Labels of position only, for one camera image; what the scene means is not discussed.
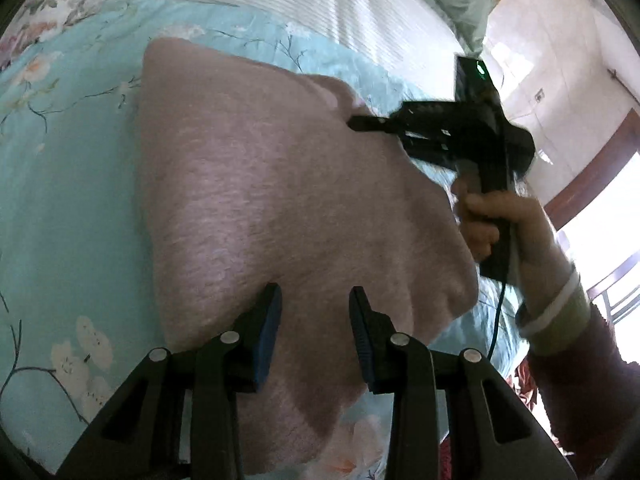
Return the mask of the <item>dark red sleeved forearm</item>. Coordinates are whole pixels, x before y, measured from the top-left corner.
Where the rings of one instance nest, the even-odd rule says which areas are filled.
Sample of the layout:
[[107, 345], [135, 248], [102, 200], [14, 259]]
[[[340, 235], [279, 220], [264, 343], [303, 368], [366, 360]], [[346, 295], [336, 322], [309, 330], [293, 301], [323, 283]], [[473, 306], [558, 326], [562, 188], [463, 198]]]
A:
[[579, 479], [592, 477], [639, 415], [639, 364], [620, 356], [608, 322], [588, 298], [579, 274], [536, 315], [516, 315], [529, 343], [530, 374], [552, 434]]

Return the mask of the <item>person's right hand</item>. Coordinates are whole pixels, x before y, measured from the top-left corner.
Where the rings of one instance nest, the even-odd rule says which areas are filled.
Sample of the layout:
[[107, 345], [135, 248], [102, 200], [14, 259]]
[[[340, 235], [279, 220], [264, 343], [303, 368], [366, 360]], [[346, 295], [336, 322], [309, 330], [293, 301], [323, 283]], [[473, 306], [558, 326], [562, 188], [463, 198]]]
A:
[[509, 221], [518, 250], [518, 288], [528, 313], [540, 315], [573, 274], [544, 208], [538, 200], [513, 191], [475, 194], [469, 183], [468, 177], [458, 177], [451, 192], [457, 200], [460, 232], [474, 260], [488, 258], [500, 240], [494, 222]]

